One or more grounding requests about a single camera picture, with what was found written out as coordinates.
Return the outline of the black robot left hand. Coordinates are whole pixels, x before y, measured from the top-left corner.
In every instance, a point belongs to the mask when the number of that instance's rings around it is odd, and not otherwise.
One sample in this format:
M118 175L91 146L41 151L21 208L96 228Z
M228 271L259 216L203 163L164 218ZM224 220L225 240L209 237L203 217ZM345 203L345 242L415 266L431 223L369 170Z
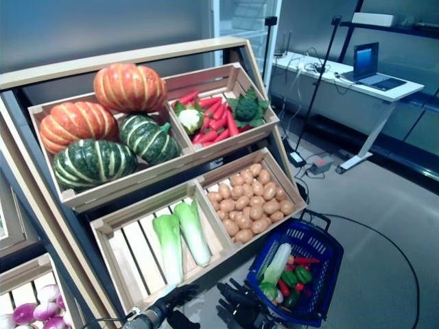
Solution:
M152 319L153 328L159 328L160 325L174 311L175 307L183 305L198 294L199 286L197 284L185 284L175 287L167 295L158 298L147 311L154 313Z

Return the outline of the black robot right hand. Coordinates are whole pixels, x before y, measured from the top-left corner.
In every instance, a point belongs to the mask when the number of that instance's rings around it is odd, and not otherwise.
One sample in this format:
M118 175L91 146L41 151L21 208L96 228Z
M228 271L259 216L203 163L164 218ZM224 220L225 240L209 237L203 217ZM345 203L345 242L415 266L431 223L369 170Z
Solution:
M229 283L217 283L221 293L219 306L241 328L276 328L255 293L231 278Z

